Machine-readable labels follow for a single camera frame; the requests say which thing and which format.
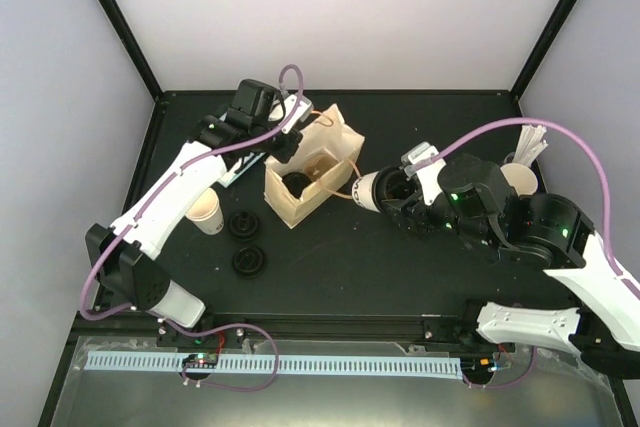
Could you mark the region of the beige paper bag with handles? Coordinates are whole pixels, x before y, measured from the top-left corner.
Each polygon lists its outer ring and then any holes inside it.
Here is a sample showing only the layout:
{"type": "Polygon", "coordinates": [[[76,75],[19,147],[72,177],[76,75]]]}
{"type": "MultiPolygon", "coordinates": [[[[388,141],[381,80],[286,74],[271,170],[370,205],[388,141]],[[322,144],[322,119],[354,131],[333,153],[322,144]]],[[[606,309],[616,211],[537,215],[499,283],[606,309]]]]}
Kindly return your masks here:
{"type": "Polygon", "coordinates": [[[283,164],[265,161],[264,199],[293,229],[357,174],[365,137],[346,123],[336,104],[302,129],[296,154],[283,164]]]}

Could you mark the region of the white paper cup single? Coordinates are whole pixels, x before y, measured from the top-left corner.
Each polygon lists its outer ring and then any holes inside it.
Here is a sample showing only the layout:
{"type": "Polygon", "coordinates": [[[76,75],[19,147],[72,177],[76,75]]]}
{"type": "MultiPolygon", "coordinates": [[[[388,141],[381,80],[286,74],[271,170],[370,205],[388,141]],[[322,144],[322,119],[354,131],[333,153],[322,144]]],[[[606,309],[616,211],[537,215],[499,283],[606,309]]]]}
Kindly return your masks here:
{"type": "Polygon", "coordinates": [[[361,208],[383,213],[389,201],[404,200],[416,190],[400,167],[385,167],[357,178],[351,187],[353,201],[361,208]]]}

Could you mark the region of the black cup lid single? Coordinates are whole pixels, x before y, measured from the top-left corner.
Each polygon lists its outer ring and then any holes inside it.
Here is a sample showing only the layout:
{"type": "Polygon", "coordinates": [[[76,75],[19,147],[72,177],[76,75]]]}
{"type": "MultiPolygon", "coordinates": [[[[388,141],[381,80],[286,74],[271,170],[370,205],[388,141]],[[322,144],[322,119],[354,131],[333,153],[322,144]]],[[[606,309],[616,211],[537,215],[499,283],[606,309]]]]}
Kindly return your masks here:
{"type": "Polygon", "coordinates": [[[264,251],[255,245],[238,249],[232,257],[232,268],[241,278],[251,279],[259,276],[267,263],[264,251]]]}

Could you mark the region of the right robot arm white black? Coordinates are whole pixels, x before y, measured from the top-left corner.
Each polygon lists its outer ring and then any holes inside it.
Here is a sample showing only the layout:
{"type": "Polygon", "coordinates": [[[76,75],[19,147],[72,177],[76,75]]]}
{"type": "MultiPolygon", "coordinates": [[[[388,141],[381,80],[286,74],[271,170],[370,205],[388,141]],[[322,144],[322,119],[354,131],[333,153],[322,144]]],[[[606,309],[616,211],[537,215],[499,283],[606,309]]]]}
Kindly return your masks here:
{"type": "Polygon", "coordinates": [[[638,379],[639,283],[606,255],[603,237],[575,203],[548,193],[520,196],[497,164],[471,155],[416,173],[410,167],[380,173],[373,198],[382,214],[418,236],[455,234],[499,261],[540,271],[579,302],[550,310],[472,302],[474,315],[454,326],[461,347],[529,344],[577,356],[608,376],[638,379]]]}

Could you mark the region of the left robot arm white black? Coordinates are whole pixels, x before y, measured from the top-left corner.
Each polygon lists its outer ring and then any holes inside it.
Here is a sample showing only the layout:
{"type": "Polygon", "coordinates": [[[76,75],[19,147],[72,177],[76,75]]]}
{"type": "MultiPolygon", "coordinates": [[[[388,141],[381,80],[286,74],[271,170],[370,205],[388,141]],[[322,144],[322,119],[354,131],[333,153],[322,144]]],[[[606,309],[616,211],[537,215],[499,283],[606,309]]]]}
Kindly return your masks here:
{"type": "Polygon", "coordinates": [[[123,304],[98,313],[89,309],[87,292],[80,314],[102,320],[134,308],[165,318],[193,346],[214,335],[205,303],[180,286],[156,259],[187,211],[214,183],[249,154],[290,160],[302,140],[298,124],[313,104],[301,91],[245,79],[220,116],[203,117],[168,169],[147,193],[109,226],[93,225],[85,236],[92,268],[86,280],[123,298],[123,304]]]}

